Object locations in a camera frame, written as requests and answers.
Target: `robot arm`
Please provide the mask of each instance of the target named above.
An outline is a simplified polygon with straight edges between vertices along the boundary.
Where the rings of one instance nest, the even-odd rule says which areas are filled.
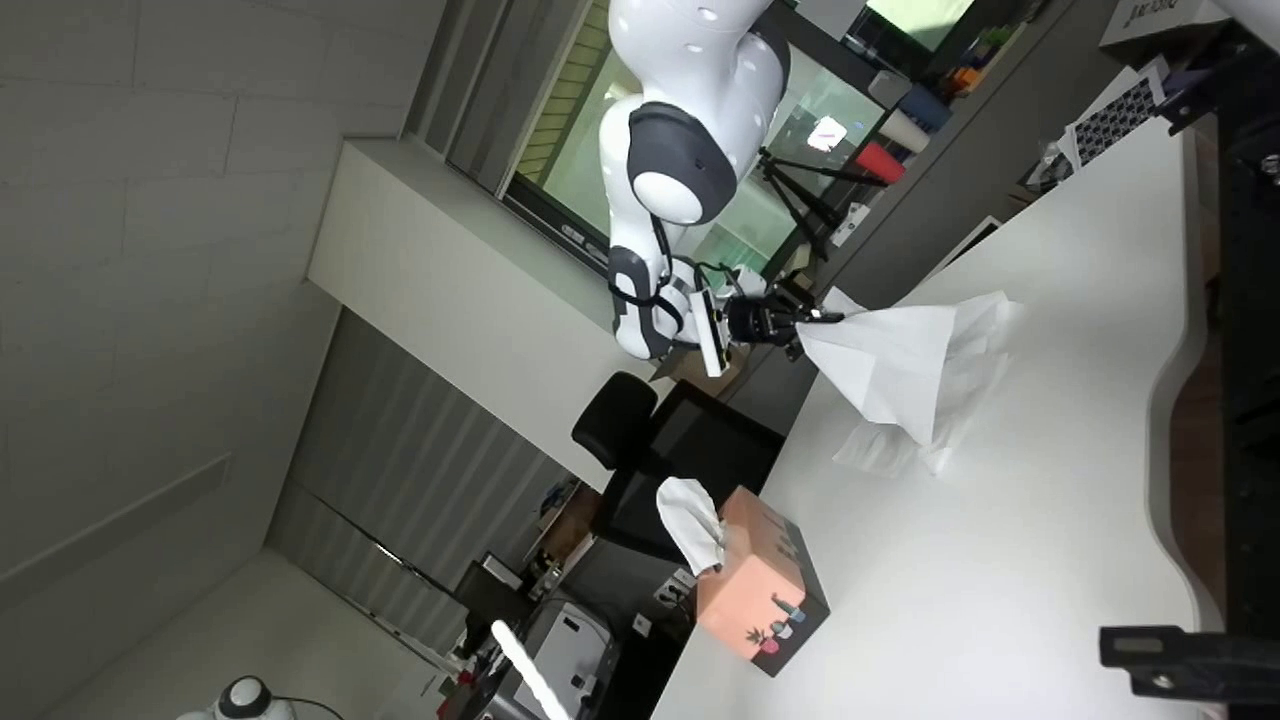
[[[613,332],[633,356],[701,347],[710,377],[724,366],[718,309],[677,242],[734,195],[785,94],[788,47],[755,30],[763,8],[767,0],[607,8],[613,47],[645,83],[599,122]]]

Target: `black cable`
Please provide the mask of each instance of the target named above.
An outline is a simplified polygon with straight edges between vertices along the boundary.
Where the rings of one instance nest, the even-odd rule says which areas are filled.
[[[332,703],[309,698],[309,697],[276,697],[283,703],[309,703],[309,708],[324,708],[327,715],[344,720],[344,710],[334,710]]]

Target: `desk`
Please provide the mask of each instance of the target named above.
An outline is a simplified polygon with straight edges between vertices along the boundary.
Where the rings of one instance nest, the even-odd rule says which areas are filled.
[[[906,303],[1005,287],[1009,371],[940,472],[835,459],[864,420],[815,381],[763,483],[832,620],[767,678],[693,634],[660,720],[1203,720],[1126,697],[1099,624],[1217,629],[1168,532],[1168,409],[1203,347],[1188,153],[1145,122]]]

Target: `white tissue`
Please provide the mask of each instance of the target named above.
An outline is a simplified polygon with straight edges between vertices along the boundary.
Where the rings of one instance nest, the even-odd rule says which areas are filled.
[[[693,575],[724,564],[724,525],[701,480],[668,476],[655,489],[655,517],[664,518]]]
[[[954,309],[864,311],[843,290],[832,290],[824,309],[843,321],[801,325],[809,361],[864,420],[900,425],[914,442],[933,442]]]

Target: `white table surface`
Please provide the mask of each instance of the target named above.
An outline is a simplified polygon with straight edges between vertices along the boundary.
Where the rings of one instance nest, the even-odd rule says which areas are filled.
[[[1217,715],[1094,658],[1099,624],[1220,624],[1168,535],[1168,409],[1203,347],[1182,175],[1153,120],[906,296],[1020,303],[934,472],[864,469],[846,434],[885,428],[812,388],[763,500],[802,527],[832,620],[775,678],[693,630],[660,720]]]

